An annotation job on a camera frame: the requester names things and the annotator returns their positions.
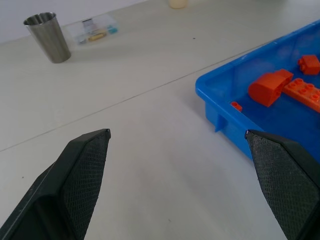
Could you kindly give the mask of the small orange square brick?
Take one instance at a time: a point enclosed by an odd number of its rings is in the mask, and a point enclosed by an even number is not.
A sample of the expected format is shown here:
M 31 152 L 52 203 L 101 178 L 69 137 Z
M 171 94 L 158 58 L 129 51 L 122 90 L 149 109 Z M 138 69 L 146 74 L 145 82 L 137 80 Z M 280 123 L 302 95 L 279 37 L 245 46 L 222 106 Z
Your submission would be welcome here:
M 320 61 L 316 55 L 303 55 L 297 62 L 304 75 L 315 76 L 320 73 Z

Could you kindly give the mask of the blue plastic bin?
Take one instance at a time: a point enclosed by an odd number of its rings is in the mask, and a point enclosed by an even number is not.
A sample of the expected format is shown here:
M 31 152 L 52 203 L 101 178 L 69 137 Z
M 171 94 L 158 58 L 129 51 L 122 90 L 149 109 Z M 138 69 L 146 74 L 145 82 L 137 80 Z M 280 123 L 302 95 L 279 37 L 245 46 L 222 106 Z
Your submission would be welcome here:
M 298 59 L 303 55 L 320 59 L 320 20 L 200 76 L 195 92 L 205 103 L 206 118 L 247 156 L 251 151 L 245 132 L 258 130 L 298 142 L 320 163 L 320 113 L 285 94 L 270 107 L 254 102 L 248 95 L 253 81 L 280 69 L 320 88 L 320 74 L 304 75 L 299 71 Z M 231 102 L 240 104 L 242 112 Z

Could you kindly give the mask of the orange rounded building block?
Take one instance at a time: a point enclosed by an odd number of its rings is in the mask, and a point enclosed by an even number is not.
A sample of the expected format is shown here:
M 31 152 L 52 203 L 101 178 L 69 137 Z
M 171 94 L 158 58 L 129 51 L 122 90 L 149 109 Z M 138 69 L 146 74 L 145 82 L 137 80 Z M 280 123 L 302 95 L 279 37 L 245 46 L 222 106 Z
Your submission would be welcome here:
M 270 107 L 282 94 L 282 90 L 293 78 L 294 74 L 280 69 L 261 75 L 248 87 L 248 95 L 255 102 Z

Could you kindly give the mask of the stainless steel cup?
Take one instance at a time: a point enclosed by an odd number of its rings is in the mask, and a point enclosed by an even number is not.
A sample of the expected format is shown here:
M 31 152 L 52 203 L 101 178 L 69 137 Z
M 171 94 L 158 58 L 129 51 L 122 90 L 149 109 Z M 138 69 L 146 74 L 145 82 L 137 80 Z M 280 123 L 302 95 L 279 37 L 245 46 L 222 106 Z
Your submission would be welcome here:
M 71 52 L 54 12 L 42 12 L 23 21 L 47 58 L 54 64 L 67 61 Z

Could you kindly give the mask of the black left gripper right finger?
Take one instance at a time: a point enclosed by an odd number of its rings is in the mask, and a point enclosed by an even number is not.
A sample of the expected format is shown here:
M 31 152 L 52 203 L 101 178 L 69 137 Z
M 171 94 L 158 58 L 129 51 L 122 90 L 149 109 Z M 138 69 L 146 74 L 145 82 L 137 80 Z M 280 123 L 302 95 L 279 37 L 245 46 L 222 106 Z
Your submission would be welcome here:
M 299 143 L 247 130 L 258 182 L 287 240 L 320 240 L 320 163 Z

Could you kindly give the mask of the cream round container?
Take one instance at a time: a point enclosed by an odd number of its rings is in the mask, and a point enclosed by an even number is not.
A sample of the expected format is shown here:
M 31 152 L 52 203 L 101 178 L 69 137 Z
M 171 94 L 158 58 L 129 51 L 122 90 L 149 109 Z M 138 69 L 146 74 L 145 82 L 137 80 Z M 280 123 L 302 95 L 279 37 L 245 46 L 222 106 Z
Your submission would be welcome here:
M 168 0 L 168 4 L 172 9 L 183 9 L 188 5 L 189 0 Z

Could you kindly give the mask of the clear plastic compartment box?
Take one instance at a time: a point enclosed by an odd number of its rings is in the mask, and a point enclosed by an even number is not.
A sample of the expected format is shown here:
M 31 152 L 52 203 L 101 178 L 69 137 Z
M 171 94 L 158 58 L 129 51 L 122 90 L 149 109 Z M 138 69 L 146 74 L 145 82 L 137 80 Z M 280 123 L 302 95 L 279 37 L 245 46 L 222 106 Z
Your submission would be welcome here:
M 119 25 L 109 14 L 86 18 L 62 28 L 68 44 L 88 45 L 118 33 Z

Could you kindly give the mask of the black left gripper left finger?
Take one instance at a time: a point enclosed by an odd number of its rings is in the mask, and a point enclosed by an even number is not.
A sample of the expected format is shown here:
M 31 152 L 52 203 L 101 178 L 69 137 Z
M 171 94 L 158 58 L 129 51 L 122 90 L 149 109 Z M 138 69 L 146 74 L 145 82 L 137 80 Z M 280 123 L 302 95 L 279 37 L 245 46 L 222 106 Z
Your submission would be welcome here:
M 84 240 L 99 198 L 109 129 L 71 140 L 0 228 L 0 240 Z

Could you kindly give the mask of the orange long studded brick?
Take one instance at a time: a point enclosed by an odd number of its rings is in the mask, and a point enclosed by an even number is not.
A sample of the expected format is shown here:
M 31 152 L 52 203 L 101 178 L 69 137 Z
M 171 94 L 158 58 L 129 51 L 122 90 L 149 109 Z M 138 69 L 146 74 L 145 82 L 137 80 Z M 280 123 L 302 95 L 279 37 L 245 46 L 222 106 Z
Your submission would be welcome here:
M 320 89 L 312 83 L 296 78 L 285 85 L 282 92 L 310 109 L 320 113 Z

